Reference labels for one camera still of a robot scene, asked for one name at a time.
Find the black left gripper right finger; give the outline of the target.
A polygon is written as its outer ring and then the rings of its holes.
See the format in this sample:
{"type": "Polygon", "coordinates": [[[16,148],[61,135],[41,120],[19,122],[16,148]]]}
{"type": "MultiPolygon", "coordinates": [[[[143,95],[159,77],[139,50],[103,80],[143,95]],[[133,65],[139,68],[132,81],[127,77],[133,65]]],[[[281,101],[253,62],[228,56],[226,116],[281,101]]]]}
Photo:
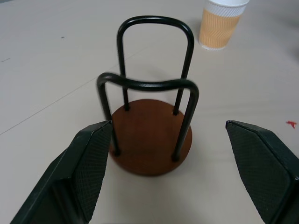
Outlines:
{"type": "Polygon", "coordinates": [[[266,224],[299,222],[299,159],[272,131],[228,120],[240,178],[266,224]]]}

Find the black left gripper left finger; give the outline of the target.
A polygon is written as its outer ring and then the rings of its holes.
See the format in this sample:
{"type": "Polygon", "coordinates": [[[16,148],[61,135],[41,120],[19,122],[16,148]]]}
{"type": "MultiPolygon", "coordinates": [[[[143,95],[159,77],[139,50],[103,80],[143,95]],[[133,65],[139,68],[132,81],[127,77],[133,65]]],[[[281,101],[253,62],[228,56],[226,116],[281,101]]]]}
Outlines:
{"type": "Polygon", "coordinates": [[[87,224],[105,176],[112,122],[80,130],[47,167],[13,224],[87,224]]]}

